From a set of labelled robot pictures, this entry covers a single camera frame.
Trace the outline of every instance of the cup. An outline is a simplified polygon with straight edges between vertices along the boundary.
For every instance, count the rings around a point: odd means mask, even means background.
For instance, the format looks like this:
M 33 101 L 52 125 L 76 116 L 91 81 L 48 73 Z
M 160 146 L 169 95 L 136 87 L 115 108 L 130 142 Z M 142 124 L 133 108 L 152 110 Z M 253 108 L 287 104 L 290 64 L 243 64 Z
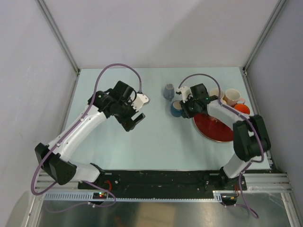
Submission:
M 174 96 L 175 96 L 174 86 L 172 84 L 167 84 L 164 88 L 163 97 L 171 102 Z
M 182 116 L 182 107 L 180 105 L 180 100 L 174 101 L 170 105 L 170 113 L 174 117 L 181 117 Z
M 220 89 L 220 97 L 219 97 L 219 89 L 217 87 L 211 89 L 209 92 L 208 92 L 208 95 L 209 96 L 218 96 L 218 98 L 224 98 L 224 91 L 222 89 Z
M 242 113 L 246 113 L 246 114 L 250 114 L 250 108 L 242 103 L 236 104 L 234 106 L 234 109 L 242 112 Z
M 235 106 L 238 103 L 238 101 L 242 101 L 243 104 L 245 103 L 245 99 L 241 98 L 240 92 L 233 88 L 226 90 L 223 99 L 226 101 L 227 105 L 229 106 Z

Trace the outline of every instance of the light blue table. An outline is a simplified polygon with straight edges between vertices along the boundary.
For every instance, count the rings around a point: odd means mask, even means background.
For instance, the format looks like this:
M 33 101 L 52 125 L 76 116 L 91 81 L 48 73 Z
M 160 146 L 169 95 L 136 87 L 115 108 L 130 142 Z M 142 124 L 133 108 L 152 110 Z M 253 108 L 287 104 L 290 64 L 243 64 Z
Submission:
M 219 143 L 205 138 L 191 119 L 175 118 L 169 113 L 170 102 L 162 96 L 167 83 L 175 87 L 183 78 L 193 73 L 206 73 L 215 77 L 222 89 L 235 88 L 246 99 L 248 95 L 237 67 L 228 68 L 139 68 L 143 93 L 150 103 L 140 112 L 146 115 L 134 130 L 125 132 L 115 117 L 99 125 L 78 147 L 72 160 L 93 162 L 103 169 L 125 170 L 214 170 L 225 165 L 234 151 L 232 142 Z M 92 96 L 94 84 L 101 69 L 82 69 L 72 101 L 67 125 L 81 113 Z M 129 69 L 108 69 L 101 77 L 99 90 L 113 88 L 118 80 L 138 90 L 137 77 Z M 215 83 L 197 76 L 185 82 L 185 86 L 204 83 L 208 90 Z M 250 169 L 269 169 L 267 158 Z

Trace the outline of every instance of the gray wall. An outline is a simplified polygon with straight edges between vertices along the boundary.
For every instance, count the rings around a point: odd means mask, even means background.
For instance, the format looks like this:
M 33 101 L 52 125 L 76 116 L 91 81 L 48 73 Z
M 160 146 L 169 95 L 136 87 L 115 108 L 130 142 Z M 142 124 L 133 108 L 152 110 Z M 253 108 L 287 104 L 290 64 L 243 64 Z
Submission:
M 291 0 L 248 70 L 278 168 L 303 212 L 303 2 Z
M 18 227 L 34 147 L 57 135 L 75 75 L 34 0 L 2 0 L 0 21 L 0 226 Z
M 98 69 L 243 66 L 278 0 L 76 2 L 46 0 L 79 67 Z

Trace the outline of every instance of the pink mug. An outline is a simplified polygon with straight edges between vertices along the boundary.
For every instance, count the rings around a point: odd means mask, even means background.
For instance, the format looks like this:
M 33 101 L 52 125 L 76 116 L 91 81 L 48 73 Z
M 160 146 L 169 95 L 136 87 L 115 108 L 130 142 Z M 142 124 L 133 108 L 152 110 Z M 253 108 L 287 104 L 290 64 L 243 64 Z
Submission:
M 235 106 L 238 101 L 242 101 L 243 104 L 245 103 L 245 99 L 241 98 L 240 92 L 233 88 L 226 90 L 223 100 L 225 100 L 229 106 Z

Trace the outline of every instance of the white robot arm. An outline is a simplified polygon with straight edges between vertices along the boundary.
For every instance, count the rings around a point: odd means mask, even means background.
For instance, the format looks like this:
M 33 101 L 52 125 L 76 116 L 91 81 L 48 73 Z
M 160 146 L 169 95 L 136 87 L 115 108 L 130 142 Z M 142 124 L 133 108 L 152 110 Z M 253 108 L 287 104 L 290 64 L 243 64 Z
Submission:
M 146 95 L 136 93 L 132 87 L 121 81 L 117 82 L 113 89 L 109 89 L 106 92 L 98 91 L 91 108 L 83 116 L 89 108 L 91 100 L 92 98 L 88 101 L 88 105 L 81 115 L 69 128 L 56 139 L 49 142 L 48 145 L 39 143 L 35 148 L 37 159 L 41 162 L 50 151 L 49 148 L 55 146 L 53 152 L 44 162 L 42 169 L 60 185 L 66 184 L 70 180 L 96 181 L 101 171 L 98 166 L 95 164 L 71 163 L 69 161 L 76 148 L 94 128 L 112 115 L 116 117 L 126 131 L 132 130 L 145 115 L 140 114 L 135 120 L 132 120 L 132 117 L 138 113 L 144 104 L 149 102 L 149 98 Z
M 256 129 L 263 150 L 266 151 L 270 149 L 271 144 L 261 116 L 249 116 L 235 109 L 231 111 L 223 107 L 222 104 L 219 103 L 217 96 L 209 97 L 203 84 L 198 84 L 193 87 L 180 87 L 177 89 L 177 94 L 182 94 L 180 104 L 183 110 L 183 118 L 192 118 L 198 113 L 207 114 L 222 121 L 233 130 L 233 147 L 235 154 L 233 154 L 230 161 L 220 170 L 220 174 L 225 181 L 237 177 L 252 160 L 260 160 L 260 147 L 255 135 L 249 135 L 251 128 L 247 125 L 246 121 L 243 120 L 243 117 L 249 119 Z

